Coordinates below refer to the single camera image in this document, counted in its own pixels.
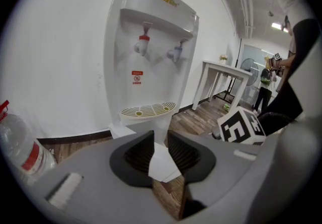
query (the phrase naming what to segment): plastic water bottle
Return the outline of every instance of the plastic water bottle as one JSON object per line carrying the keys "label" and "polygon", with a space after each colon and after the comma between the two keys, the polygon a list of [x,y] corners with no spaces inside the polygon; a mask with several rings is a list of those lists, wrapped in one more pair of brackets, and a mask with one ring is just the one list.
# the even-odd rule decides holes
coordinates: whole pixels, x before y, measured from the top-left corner
{"label": "plastic water bottle", "polygon": [[31,137],[24,121],[8,114],[6,101],[0,106],[0,146],[10,162],[21,172],[22,180],[31,185],[56,165],[53,155]]}

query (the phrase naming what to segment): high table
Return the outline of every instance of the high table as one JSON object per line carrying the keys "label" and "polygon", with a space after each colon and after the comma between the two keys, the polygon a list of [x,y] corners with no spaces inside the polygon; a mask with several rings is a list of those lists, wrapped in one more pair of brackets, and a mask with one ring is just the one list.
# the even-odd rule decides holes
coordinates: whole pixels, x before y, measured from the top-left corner
{"label": "high table", "polygon": [[203,61],[202,69],[203,70],[202,70],[202,74],[201,74],[201,79],[199,81],[199,86],[198,86],[197,93],[196,93],[196,96],[195,96],[195,99],[193,102],[192,109],[193,110],[197,109],[201,94],[205,88],[206,80],[208,78],[209,69],[214,69],[215,71],[217,71],[217,75],[215,75],[217,77],[214,80],[215,84],[213,85],[213,87],[211,89],[211,93],[210,93],[210,97],[208,98],[208,101],[211,101],[212,96],[213,96],[213,94],[216,90],[216,87],[218,85],[219,78],[220,78],[221,74],[224,74],[225,76],[231,76],[232,78],[239,79],[242,82],[238,88],[238,91],[236,93],[234,100],[232,101],[230,109],[234,109],[235,107],[237,107],[238,102],[240,101],[242,94],[245,90],[245,87],[247,85],[248,79],[249,79],[249,77],[252,76],[252,73],[247,72],[242,69],[239,69],[239,68],[236,68],[236,67],[233,67],[233,66],[230,66],[230,65],[224,65],[221,63],[207,61],[207,60]]}

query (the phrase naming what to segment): wooden floor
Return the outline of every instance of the wooden floor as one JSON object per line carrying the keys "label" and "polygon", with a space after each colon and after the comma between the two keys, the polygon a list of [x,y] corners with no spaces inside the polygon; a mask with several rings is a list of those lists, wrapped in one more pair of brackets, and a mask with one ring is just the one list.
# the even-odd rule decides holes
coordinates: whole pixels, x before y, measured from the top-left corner
{"label": "wooden floor", "polygon": [[[202,134],[210,132],[217,125],[217,119],[224,116],[227,112],[223,110],[225,102],[220,99],[213,99],[211,102],[200,104],[196,111],[188,109],[172,117],[170,130],[184,131],[191,134]],[[44,145],[53,151],[58,163],[69,157],[77,150],[86,146],[110,140],[111,137],[79,142],[73,144]],[[180,209],[183,200],[184,178],[182,176],[168,183],[153,182],[153,192],[163,205],[163,207],[175,219],[180,219]]]}

